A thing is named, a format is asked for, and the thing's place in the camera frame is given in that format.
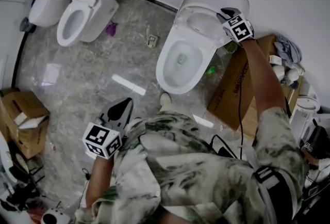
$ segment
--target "camouflage jacket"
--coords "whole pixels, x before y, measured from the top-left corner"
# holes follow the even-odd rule
[[[192,223],[269,223],[251,166],[217,156],[195,121],[164,111],[128,136],[111,187],[78,223],[155,223],[160,206]],[[300,198],[303,163],[281,108],[262,113],[254,148],[260,164],[290,175]]]

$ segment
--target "marble floor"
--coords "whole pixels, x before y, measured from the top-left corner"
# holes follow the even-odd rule
[[[114,37],[105,32],[91,43],[78,42],[71,47],[57,43],[57,25],[38,27],[25,43],[16,85],[32,90],[51,112],[46,148],[42,153],[45,179],[40,182],[43,192],[66,207],[82,194],[85,177],[82,168],[91,171],[93,159],[85,154],[81,141],[88,122],[94,121],[102,107],[121,97],[134,100],[134,117],[148,118],[160,108],[162,92],[157,83],[157,58],[172,26],[175,13],[144,0],[117,0],[120,4],[112,18],[118,23]],[[146,29],[159,36],[154,48],[146,44]],[[237,154],[240,135],[222,124],[207,110],[228,56],[214,55],[210,66],[216,72],[203,76],[188,93],[173,95],[172,100],[191,109],[194,115],[214,124],[213,128],[199,125],[201,138],[210,142],[219,134]],[[117,74],[144,88],[141,96],[115,82]],[[216,150],[222,146],[215,140]]]

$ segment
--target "white object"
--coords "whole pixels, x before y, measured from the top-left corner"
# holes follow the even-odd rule
[[[272,65],[282,65],[282,58],[276,55],[270,55],[269,63],[271,63]]]
[[[39,118],[29,119],[28,121],[24,122],[19,126],[21,130],[27,129],[35,129],[39,124],[45,119],[46,116],[42,116]]]
[[[47,210],[41,219],[41,224],[50,224],[50,223],[70,224],[71,218],[68,215],[58,210],[51,209],[51,210]]]
[[[29,22],[41,27],[49,27],[59,22],[70,0],[35,0]]]
[[[282,65],[274,65],[273,66],[274,73],[276,74],[278,80],[282,80],[285,75],[285,70]]]
[[[121,76],[117,74],[113,74],[111,78],[117,83],[131,89],[133,92],[138,93],[140,95],[145,95],[146,90],[144,88],[122,78]]]
[[[308,114],[308,118],[305,120],[305,123],[301,128],[300,134],[294,134],[295,137],[298,137],[298,139],[302,140],[303,142],[307,142],[311,137],[313,130],[315,129],[313,119],[315,119],[316,123],[319,126],[324,127],[328,135],[330,135],[330,114],[316,114],[316,113],[306,113],[306,114]]]
[[[150,34],[150,26],[146,28],[146,44],[148,45],[149,48],[154,48],[156,47],[158,42],[158,37],[156,35]]]
[[[235,7],[247,15],[248,0],[183,0],[159,55],[156,77],[168,93],[182,94],[201,79],[216,50],[229,43],[217,18],[221,8]]]
[[[17,179],[9,171],[9,168],[13,166],[10,157],[9,147],[1,132],[0,132],[0,158],[1,158],[1,164],[5,169],[6,175],[12,182],[16,183]]]
[[[299,78],[299,72],[295,68],[290,69],[285,75],[290,79],[291,82],[294,82]]]
[[[308,188],[313,182],[320,183],[330,174],[330,158],[320,159],[317,170],[309,170],[308,178],[305,181],[305,187]]]
[[[118,131],[89,122],[82,138],[87,151],[105,159],[112,157],[116,150],[122,146]]]
[[[24,112],[21,112],[15,119],[14,122],[17,126],[21,125],[24,120],[27,118]]]
[[[320,103],[311,97],[298,97],[296,106],[300,111],[317,112],[320,110]]]
[[[72,0],[57,27],[58,43],[71,46],[79,40],[94,41],[118,7],[116,0]]]

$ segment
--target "white toilet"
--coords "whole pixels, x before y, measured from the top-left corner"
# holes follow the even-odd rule
[[[29,14],[29,22],[40,27],[55,25],[71,0],[35,0]]]
[[[231,41],[217,18],[221,8],[247,17],[248,0],[183,0],[157,61],[156,77],[168,93],[182,94],[202,78],[214,53]]]
[[[107,26],[119,4],[116,0],[72,0],[57,27],[62,46],[94,41]]]

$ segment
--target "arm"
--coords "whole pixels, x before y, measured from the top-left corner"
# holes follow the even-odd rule
[[[282,87],[258,44],[247,40],[242,46],[248,57],[258,119],[262,112],[272,107],[278,106],[286,111]]]
[[[92,170],[92,176],[86,193],[86,206],[100,198],[110,186],[110,179],[113,169],[113,157],[109,160],[97,157]]]

